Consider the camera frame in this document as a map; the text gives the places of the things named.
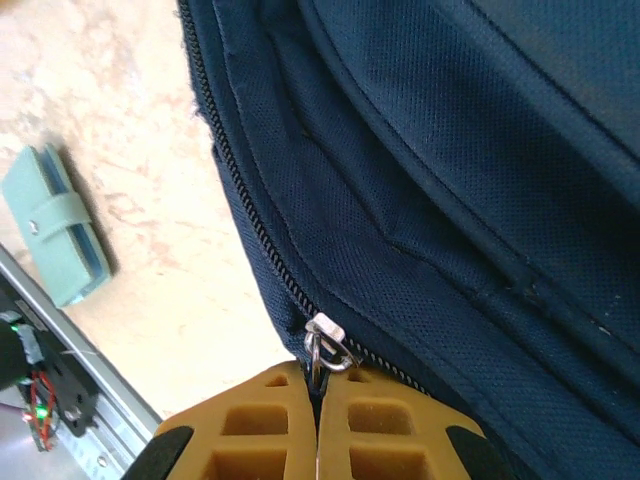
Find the green wallet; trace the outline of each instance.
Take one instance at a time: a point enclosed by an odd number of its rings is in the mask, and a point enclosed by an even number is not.
[[[87,209],[53,147],[42,154],[22,150],[2,193],[56,307],[82,300],[111,278]]]

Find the metal zipper slider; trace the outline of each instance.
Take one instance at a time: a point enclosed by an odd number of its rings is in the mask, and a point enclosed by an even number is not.
[[[339,373],[360,365],[361,359],[343,344],[347,336],[344,329],[324,313],[318,313],[309,320],[305,330],[304,347],[311,356],[311,381],[314,385],[319,384],[323,367]],[[322,356],[322,349],[330,354],[331,360]]]

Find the backpack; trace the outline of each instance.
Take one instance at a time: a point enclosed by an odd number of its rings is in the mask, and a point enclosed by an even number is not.
[[[640,478],[640,4],[178,3],[286,347],[322,312],[518,478]]]

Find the green led light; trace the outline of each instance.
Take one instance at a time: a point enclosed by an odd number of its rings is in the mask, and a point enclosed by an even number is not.
[[[47,418],[49,416],[49,411],[47,407],[36,407],[36,417],[39,419]]]

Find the floor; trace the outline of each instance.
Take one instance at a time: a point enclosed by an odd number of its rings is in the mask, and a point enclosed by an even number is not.
[[[195,115],[174,0],[0,0],[0,178],[57,146],[115,270],[66,309],[167,417],[284,361]],[[0,242],[37,279],[0,199]]]

